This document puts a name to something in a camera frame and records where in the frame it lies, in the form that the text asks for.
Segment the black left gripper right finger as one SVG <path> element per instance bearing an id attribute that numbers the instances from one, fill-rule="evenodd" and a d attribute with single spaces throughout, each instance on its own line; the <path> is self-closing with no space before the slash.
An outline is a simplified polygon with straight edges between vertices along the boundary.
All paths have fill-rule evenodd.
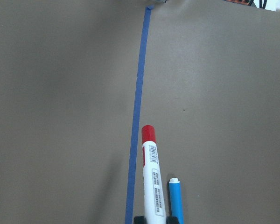
<path id="1" fill-rule="evenodd" d="M 166 219 L 166 224 L 179 224 L 179 220 L 177 217 L 168 216 Z"/>

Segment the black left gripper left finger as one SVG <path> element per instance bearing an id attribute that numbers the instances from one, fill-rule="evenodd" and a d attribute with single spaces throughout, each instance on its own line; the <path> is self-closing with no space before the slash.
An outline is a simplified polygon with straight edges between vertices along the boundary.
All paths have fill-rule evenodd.
<path id="1" fill-rule="evenodd" d="M 146 218 L 144 216 L 135 216 L 133 223 L 134 224 L 146 224 Z"/>

